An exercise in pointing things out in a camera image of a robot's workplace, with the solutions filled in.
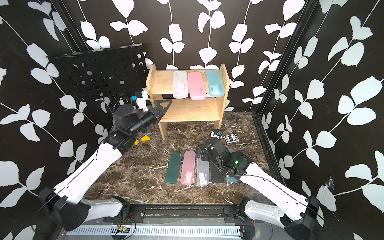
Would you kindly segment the clear frosted pencil case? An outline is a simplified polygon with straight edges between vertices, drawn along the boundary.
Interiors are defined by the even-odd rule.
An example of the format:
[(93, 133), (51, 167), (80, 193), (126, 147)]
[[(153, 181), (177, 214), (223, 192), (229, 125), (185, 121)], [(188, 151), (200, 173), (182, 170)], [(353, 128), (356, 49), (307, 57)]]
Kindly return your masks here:
[(207, 186), (210, 181), (210, 164), (209, 162), (197, 159), (197, 184), (200, 187)]

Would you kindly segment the dark green pencil case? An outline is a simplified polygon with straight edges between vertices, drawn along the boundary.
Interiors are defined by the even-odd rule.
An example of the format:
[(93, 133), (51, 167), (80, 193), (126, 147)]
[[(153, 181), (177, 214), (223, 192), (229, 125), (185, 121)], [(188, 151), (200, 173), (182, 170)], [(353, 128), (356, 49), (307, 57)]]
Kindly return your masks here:
[(182, 162), (182, 153), (173, 152), (171, 159), (168, 165), (165, 183), (167, 184), (176, 184), (179, 177), (180, 166)]

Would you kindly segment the dark grey pencil case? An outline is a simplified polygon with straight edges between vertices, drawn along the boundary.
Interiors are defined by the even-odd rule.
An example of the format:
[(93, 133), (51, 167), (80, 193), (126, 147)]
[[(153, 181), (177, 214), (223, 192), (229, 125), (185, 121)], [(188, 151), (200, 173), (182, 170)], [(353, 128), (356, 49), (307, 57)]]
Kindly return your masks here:
[(219, 171), (219, 169), (213, 164), (210, 163), (210, 175), (212, 183), (222, 183), (224, 181), (223, 174)]

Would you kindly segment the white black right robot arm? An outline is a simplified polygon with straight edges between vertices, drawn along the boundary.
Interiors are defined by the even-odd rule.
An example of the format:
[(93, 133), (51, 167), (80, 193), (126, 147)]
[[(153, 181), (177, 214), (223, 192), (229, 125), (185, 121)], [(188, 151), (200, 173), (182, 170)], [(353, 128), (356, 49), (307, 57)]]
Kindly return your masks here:
[(320, 202), (298, 194), (264, 172), (241, 152), (231, 153), (217, 138), (208, 138), (197, 146), (197, 157), (210, 162), (228, 177), (245, 183), (267, 199), (271, 205), (244, 199), (238, 206), (240, 219), (258, 220), (281, 227), (295, 240), (315, 239), (315, 225)]

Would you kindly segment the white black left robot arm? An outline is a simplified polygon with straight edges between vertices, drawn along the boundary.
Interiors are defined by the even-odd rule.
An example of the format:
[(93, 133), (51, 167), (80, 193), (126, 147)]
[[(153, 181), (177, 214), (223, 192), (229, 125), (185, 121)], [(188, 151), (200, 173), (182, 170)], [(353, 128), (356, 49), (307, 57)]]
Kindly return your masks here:
[(172, 100), (157, 100), (146, 112), (131, 104), (118, 107), (113, 113), (112, 130), (95, 153), (64, 181), (41, 191), (40, 198), (48, 216), (67, 231), (90, 220), (123, 216), (123, 201), (86, 200), (84, 195), (104, 171), (134, 145), (138, 133), (144, 133), (162, 119), (171, 104)]

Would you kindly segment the teal pencil case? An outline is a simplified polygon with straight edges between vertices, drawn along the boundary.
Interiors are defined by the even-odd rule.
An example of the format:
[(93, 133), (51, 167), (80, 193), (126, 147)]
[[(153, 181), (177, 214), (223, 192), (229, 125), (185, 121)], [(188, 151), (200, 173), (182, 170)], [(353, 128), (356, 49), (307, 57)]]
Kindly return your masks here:
[[(229, 149), (229, 152), (232, 154), (232, 153), (234, 153), (235, 151), (232, 150), (232, 149)], [(238, 182), (238, 180), (237, 180), (236, 178), (234, 178), (234, 177), (230, 177), (230, 176), (226, 176), (226, 180), (227, 180), (227, 182), (229, 182), (230, 184), (233, 184), (233, 183)]]

